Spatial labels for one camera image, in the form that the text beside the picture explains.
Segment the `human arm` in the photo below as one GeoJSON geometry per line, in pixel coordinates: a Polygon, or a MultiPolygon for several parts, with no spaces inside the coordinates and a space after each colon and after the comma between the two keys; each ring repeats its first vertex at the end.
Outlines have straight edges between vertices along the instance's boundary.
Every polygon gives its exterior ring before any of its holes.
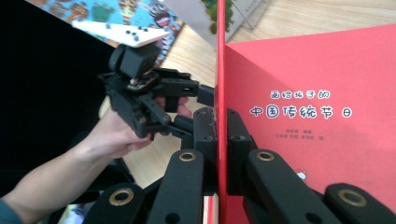
{"type": "MultiPolygon", "coordinates": [[[[178,113],[190,116],[180,98],[178,113]]],[[[150,143],[139,139],[118,114],[107,110],[90,134],[63,155],[35,168],[3,200],[23,223],[34,223],[73,202],[110,161],[150,143]]]]}

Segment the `sleeve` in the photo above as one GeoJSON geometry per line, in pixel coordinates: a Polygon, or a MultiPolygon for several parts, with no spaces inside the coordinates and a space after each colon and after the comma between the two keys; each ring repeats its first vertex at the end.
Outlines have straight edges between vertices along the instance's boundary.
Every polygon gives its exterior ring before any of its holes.
{"type": "Polygon", "coordinates": [[[0,199],[0,223],[22,224],[18,215],[0,199]]]}

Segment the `metal ring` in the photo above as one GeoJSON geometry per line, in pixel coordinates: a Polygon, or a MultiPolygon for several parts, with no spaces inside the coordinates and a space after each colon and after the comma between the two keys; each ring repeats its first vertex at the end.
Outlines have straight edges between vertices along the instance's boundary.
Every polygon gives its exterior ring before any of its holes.
{"type": "Polygon", "coordinates": [[[275,157],[272,153],[260,151],[257,153],[257,158],[262,161],[273,161],[275,157]]]}
{"type": "Polygon", "coordinates": [[[111,194],[111,196],[108,199],[108,201],[110,202],[111,205],[123,206],[123,205],[129,203],[132,200],[133,197],[134,197],[134,192],[131,189],[127,189],[127,188],[118,189],[114,193],[111,194]],[[118,200],[117,196],[119,196],[122,193],[127,194],[128,197],[126,199],[118,200]]]}
{"type": "Polygon", "coordinates": [[[179,158],[181,161],[193,161],[193,160],[195,160],[195,154],[192,153],[192,152],[183,152],[183,153],[181,153],[181,154],[178,156],[178,158],[179,158]]]}
{"type": "Polygon", "coordinates": [[[340,189],[338,190],[338,197],[340,197],[344,202],[349,203],[356,207],[364,207],[367,205],[367,200],[361,196],[358,192],[352,189],[340,189]],[[348,195],[353,196],[356,200],[350,199],[348,195]]]}

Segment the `forearm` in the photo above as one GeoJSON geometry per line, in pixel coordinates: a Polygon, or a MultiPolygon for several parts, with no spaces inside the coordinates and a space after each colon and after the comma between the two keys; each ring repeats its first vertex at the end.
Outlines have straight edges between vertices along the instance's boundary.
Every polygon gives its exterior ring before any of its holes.
{"type": "Polygon", "coordinates": [[[87,160],[79,144],[62,156],[30,172],[4,197],[24,223],[38,219],[73,202],[106,168],[110,159],[87,160]]]}

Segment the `wooden surface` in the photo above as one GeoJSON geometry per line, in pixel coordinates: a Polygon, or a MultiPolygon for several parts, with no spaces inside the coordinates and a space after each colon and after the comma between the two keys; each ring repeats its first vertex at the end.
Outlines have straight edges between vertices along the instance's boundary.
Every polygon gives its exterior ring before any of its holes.
{"type": "MultiPolygon", "coordinates": [[[[231,42],[319,34],[395,22],[396,0],[272,0],[255,29],[242,27],[231,42]]],[[[189,72],[200,83],[214,86],[216,51],[185,26],[163,67],[189,72]]],[[[192,111],[200,106],[194,99],[189,102],[192,111]]],[[[141,187],[163,176],[179,143],[173,136],[157,134],[149,147],[124,157],[141,187]]]]}

